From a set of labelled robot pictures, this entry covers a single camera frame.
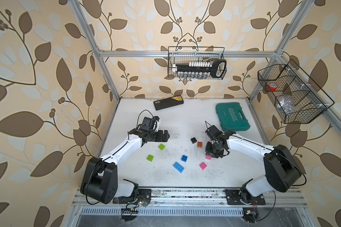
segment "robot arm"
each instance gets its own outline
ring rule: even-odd
[[[128,132],[127,138],[101,158],[88,161],[80,191],[108,204],[114,197],[129,197],[136,186],[128,180],[118,181],[117,167],[121,166],[136,150],[147,142],[167,142],[167,130],[158,130],[160,119],[145,117],[142,124]]]
[[[286,192],[302,175],[291,153],[283,145],[273,147],[257,143],[234,131],[223,133],[214,125],[206,130],[206,134],[213,141],[207,142],[206,155],[222,158],[226,156],[224,149],[229,154],[228,149],[231,148],[264,164],[265,175],[250,179],[240,188],[240,200],[245,204],[250,204],[255,197],[268,191]]]

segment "black box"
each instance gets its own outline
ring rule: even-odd
[[[154,101],[155,110],[161,110],[168,107],[174,107],[179,104],[183,104],[184,101],[181,96],[174,96],[171,98],[165,98],[158,101]]]

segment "wallpaper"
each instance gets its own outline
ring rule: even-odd
[[[180,79],[168,76],[163,58],[105,58],[121,97],[168,98],[243,98],[249,97],[257,83],[257,71],[265,58],[226,58],[227,73],[222,80]]]
[[[63,224],[114,106],[66,1],[0,1],[0,226]]]
[[[103,50],[161,46],[273,51],[298,0],[79,0]]]
[[[336,102],[341,116],[341,0],[314,2],[284,53],[295,60]],[[306,174],[301,186],[315,223],[341,227],[341,136],[319,116],[310,124],[282,124],[270,99],[260,92],[255,109],[273,145],[290,148]]]

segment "black wire basket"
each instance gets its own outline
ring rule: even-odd
[[[226,60],[223,47],[168,47],[168,77],[223,79]]]
[[[295,73],[297,64],[291,61],[259,70],[258,80],[283,123],[308,124],[335,102],[303,69],[298,67],[309,77],[309,83],[304,82]],[[329,102],[326,103],[319,98],[318,92]]]

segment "metal grate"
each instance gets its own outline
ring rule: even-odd
[[[259,70],[258,80],[285,124],[308,124],[335,102],[312,78],[306,84],[293,69],[290,61],[275,64]],[[332,104],[324,103],[313,89],[322,91]]]
[[[140,207],[138,215],[142,216],[243,216],[239,207]],[[95,206],[82,208],[82,215],[121,215],[121,207],[106,208]]]
[[[168,78],[223,79],[223,47],[168,47]]]

